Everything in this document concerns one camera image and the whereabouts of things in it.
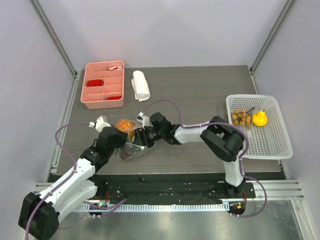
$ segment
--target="pink tray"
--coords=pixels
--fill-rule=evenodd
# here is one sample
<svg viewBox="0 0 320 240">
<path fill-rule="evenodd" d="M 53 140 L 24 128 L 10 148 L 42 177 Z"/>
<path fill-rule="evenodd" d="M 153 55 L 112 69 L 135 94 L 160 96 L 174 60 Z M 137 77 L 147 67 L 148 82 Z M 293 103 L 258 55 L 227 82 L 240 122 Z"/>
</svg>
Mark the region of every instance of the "pink tray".
<svg viewBox="0 0 320 240">
<path fill-rule="evenodd" d="M 121 66 L 119 70 L 108 70 L 113 66 Z M 81 102 L 88 109 L 120 108 L 125 104 L 124 81 L 125 63 L 123 61 L 91 62 L 85 67 L 81 92 Z M 101 79 L 103 86 L 87 86 L 90 80 Z M 107 100 L 121 97 L 119 100 Z"/>
</svg>

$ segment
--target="gray wall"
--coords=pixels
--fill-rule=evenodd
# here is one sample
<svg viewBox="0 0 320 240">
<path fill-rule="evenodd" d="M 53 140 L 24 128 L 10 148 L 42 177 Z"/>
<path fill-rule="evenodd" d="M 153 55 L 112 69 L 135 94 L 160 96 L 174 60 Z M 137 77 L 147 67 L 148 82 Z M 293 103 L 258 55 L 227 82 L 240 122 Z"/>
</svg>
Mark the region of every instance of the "gray wall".
<svg viewBox="0 0 320 240">
<path fill-rule="evenodd" d="M 29 1 L 1 1 L 0 23 L 0 239 L 22 240 L 22 201 L 45 180 L 72 76 Z"/>
<path fill-rule="evenodd" d="M 319 235 L 320 1 L 297 1 L 256 76 L 261 92 L 279 101 L 293 147 L 285 172 L 299 180 Z"/>
<path fill-rule="evenodd" d="M 252 65 L 286 0 L 40 0 L 74 67 Z"/>
</svg>

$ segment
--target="white basket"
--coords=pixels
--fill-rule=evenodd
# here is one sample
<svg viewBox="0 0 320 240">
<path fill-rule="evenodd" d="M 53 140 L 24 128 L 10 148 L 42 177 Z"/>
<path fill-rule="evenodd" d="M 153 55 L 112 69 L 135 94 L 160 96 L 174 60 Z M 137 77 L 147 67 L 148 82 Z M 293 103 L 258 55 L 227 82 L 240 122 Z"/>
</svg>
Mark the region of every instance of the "white basket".
<svg viewBox="0 0 320 240">
<path fill-rule="evenodd" d="M 272 96 L 237 94 L 226 98 L 229 123 L 235 109 L 249 110 L 255 107 L 254 113 L 264 110 L 268 123 L 264 127 L 252 125 L 252 129 L 240 126 L 249 138 L 249 149 L 244 155 L 249 159 L 281 160 L 293 155 L 292 146 L 277 100 Z"/>
</svg>

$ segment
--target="rolled white towel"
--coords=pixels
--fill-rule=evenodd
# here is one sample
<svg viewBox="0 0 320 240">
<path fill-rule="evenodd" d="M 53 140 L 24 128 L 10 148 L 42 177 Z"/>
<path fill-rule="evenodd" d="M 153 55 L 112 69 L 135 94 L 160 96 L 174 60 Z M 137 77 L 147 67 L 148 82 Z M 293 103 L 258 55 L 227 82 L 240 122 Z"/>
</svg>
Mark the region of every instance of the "rolled white towel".
<svg viewBox="0 0 320 240">
<path fill-rule="evenodd" d="M 139 100 L 139 102 L 141 102 L 150 98 L 149 86 L 142 71 L 133 72 L 133 79 L 131 80 L 131 83 L 136 100 Z"/>
</svg>

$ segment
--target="plastic bag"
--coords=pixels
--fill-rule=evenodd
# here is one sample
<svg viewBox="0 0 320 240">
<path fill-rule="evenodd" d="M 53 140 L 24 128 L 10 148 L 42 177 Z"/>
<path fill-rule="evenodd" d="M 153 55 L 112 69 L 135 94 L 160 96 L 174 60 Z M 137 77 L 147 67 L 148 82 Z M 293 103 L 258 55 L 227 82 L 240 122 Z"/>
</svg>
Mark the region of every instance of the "plastic bag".
<svg viewBox="0 0 320 240">
<path fill-rule="evenodd" d="M 119 160 L 132 159 L 141 156 L 153 148 L 134 144 L 136 135 L 135 130 L 143 127 L 141 122 L 129 119 L 121 119 L 118 121 L 115 127 L 121 132 L 127 133 L 128 138 L 123 147 L 114 150 L 112 155 L 114 158 Z"/>
</svg>

